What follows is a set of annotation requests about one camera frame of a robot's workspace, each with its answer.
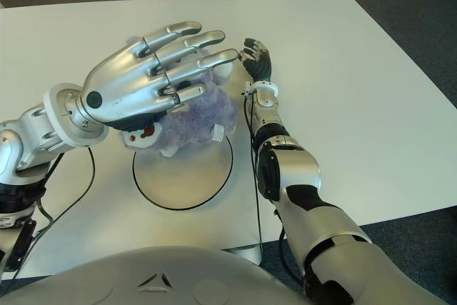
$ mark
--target wire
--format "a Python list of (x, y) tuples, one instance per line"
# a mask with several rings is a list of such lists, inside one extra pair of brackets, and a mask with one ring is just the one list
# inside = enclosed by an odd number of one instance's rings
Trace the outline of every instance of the wire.
[(261, 229), (261, 223), (260, 223), (260, 209), (259, 209), (259, 205), (258, 205), (258, 189), (257, 189), (257, 180), (256, 180), (256, 164), (254, 163), (254, 161), (257, 162), (257, 153), (255, 154), (255, 160), (254, 160), (254, 157), (253, 157), (253, 147), (252, 147), (252, 143), (253, 143), (253, 139), (254, 139), (254, 135), (253, 135), (253, 132), (252, 132), (252, 110), (253, 110), (253, 101), (251, 102), (251, 120), (250, 120), (250, 121), (248, 121), (248, 114), (247, 114), (247, 110), (246, 110), (246, 103), (247, 103), (247, 98), (245, 97), (245, 98), (244, 98), (243, 110), (244, 110), (244, 118), (245, 118), (245, 120), (246, 120), (246, 125), (248, 126), (249, 133), (250, 133), (250, 135), (251, 135), (251, 139), (249, 140), (249, 141), (250, 141), (250, 145), (251, 145), (251, 165), (252, 165), (252, 173), (253, 173), (253, 179), (254, 179), (254, 189), (255, 189), (255, 195), (256, 195), (258, 240), (259, 240), (259, 245), (260, 245), (260, 257), (261, 257), (260, 263), (262, 263), (262, 259), (263, 259), (263, 239), (262, 239), (262, 229)]
[[(66, 212), (68, 212), (73, 206), (75, 206), (86, 194), (87, 192), (89, 192), (89, 190), (91, 189), (92, 187), (92, 184), (94, 183), (94, 179), (95, 179), (95, 159), (94, 159), (94, 154), (92, 154), (92, 150), (88, 147), (87, 150), (89, 151), (89, 155), (91, 156), (91, 163), (92, 163), (92, 177), (91, 177), (91, 180), (89, 182), (89, 185), (87, 186), (86, 190), (83, 192), (82, 195), (80, 195), (80, 197), (75, 200), (69, 207), (67, 207), (61, 214), (59, 214), (55, 219), (52, 218), (52, 216), (50, 214), (48, 214), (46, 212), (46, 210), (44, 210), (43, 206), (41, 205), (41, 199), (39, 199), (37, 202), (36, 202), (36, 205), (38, 206), (38, 209), (39, 211), (43, 214), (43, 216), (45, 216), (48, 220), (49, 220), (49, 223), (46, 227), (44, 227), (43, 229), (39, 230), (36, 235), (33, 237), (33, 241), (32, 241), (32, 244), (31, 246), (29, 247), (29, 249), (27, 250), (25, 256), (23, 257), (22, 259), (22, 263), (21, 263), (21, 266), (17, 269), (16, 273), (13, 275), (13, 278), (11, 280), (14, 280), (16, 279), (16, 277), (19, 275), (19, 272), (22, 270), (22, 267), (24, 266), (24, 264), (26, 263), (27, 261), (27, 258), (29, 257), (32, 249), (36, 246), (36, 244), (38, 243), (38, 241), (40, 240), (41, 237), (44, 236), (44, 234), (64, 215), (66, 214)], [(57, 160), (54, 162), (54, 164), (52, 165), (51, 169), (49, 169), (49, 172), (48, 174), (46, 175), (45, 177), (45, 180), (48, 181), (49, 177), (51, 177), (52, 173), (54, 172), (54, 170), (56, 169), (57, 165), (59, 164), (60, 160), (62, 159), (62, 156), (64, 154), (60, 154), (59, 157), (57, 157)]]
[(295, 275), (292, 272), (292, 270), (289, 268), (289, 266), (286, 263), (286, 259), (284, 258), (283, 241), (284, 241), (285, 235), (286, 235), (286, 232), (284, 231), (284, 227), (283, 227), (281, 230), (281, 234), (279, 235), (279, 240), (278, 240), (279, 260), (281, 260), (281, 264), (283, 265), (283, 268), (286, 270), (287, 274), (291, 277), (291, 279), (294, 280), (300, 287), (303, 287), (303, 279), (299, 278), (297, 275)]
[(65, 154), (65, 153), (60, 153), (60, 154), (57, 156), (57, 159), (56, 159), (55, 162), (52, 164), (52, 167), (49, 169), (49, 171), (46, 173), (46, 176), (44, 177), (43, 186), (46, 185), (46, 182), (48, 182), (49, 178), (51, 177), (51, 175), (52, 175), (52, 174), (54, 173), (54, 171), (56, 170), (57, 166), (59, 165), (60, 160), (62, 160), (62, 157), (64, 157), (64, 154)]

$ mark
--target fluffy toy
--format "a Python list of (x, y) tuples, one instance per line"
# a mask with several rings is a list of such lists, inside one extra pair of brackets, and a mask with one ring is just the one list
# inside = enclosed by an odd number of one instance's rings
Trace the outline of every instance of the fluffy toy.
[[(180, 64), (208, 55), (204, 50), (180, 61)], [(179, 64), (168, 66), (172, 69)], [(236, 125), (236, 110), (229, 96), (219, 88), (227, 82), (232, 64), (223, 64), (192, 78), (190, 84), (205, 83), (208, 91), (182, 106), (169, 110), (154, 123), (154, 127), (137, 131), (122, 131), (124, 144), (136, 151), (160, 151), (172, 157), (187, 144), (221, 142)]]

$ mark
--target robotic hand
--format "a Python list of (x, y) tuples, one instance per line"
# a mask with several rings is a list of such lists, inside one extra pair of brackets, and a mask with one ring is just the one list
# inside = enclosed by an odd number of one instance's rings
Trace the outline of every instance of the robotic hand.
[(207, 91), (204, 83), (183, 81), (236, 59), (238, 52), (229, 49), (176, 65), (225, 38), (222, 31), (209, 31), (175, 41), (200, 30), (200, 23), (186, 21), (138, 38), (98, 64), (82, 88), (56, 85), (19, 119), (0, 123), (0, 275), (18, 269), (31, 243), (36, 225), (31, 215), (46, 191), (51, 160), (99, 143), (109, 126), (150, 127), (168, 110)]

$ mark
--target white table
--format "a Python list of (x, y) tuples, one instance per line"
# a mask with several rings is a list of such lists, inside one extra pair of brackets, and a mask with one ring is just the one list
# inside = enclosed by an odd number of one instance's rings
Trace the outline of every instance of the white table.
[[(199, 20), (205, 30), (223, 29), (221, 48), (239, 49), (247, 36), (270, 48), (282, 119), (318, 159), (321, 197), (358, 224), (457, 204), (457, 111), (354, 0), (141, 0), (2, 9), (1, 118), (17, 118), (54, 84), (82, 84), (130, 36), (187, 19)], [(226, 87), (240, 108), (231, 136), (233, 171), (215, 198), (188, 211), (153, 206), (135, 187), (132, 152), (112, 131), (94, 147), (90, 193), (36, 245), (21, 276), (52, 274), (143, 246), (257, 243), (239, 96), (245, 80), (237, 64)], [(84, 149), (65, 155), (43, 199), (51, 214), (85, 189), (89, 161)], [(265, 240), (279, 235), (272, 212), (262, 199)]]

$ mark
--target silver robotic hand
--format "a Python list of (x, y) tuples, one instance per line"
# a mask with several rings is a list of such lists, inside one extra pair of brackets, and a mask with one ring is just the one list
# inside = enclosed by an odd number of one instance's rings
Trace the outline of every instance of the silver robotic hand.
[(168, 70), (170, 63), (225, 38), (222, 31), (210, 31), (170, 43), (200, 30), (195, 21), (173, 24), (102, 61), (91, 71), (81, 92), (79, 105), (86, 117), (123, 131), (146, 129), (166, 110), (204, 94), (205, 84), (183, 81), (233, 61), (238, 52), (220, 51)]
[(175, 41), (200, 30), (200, 23), (185, 21), (138, 38), (97, 65), (84, 87), (56, 85), (19, 119), (0, 123), (0, 276), (19, 268), (31, 243), (31, 215), (46, 191), (50, 161), (99, 143), (109, 126), (150, 127), (157, 116), (206, 92), (205, 84), (189, 78), (236, 59), (238, 52), (229, 49), (169, 69), (171, 62), (225, 38), (210, 31)]
[(255, 81), (247, 90), (259, 192), (278, 211), (306, 295), (317, 304), (444, 304), (405, 276), (344, 213), (318, 195), (314, 157), (278, 115), (266, 47), (245, 40), (240, 60)]

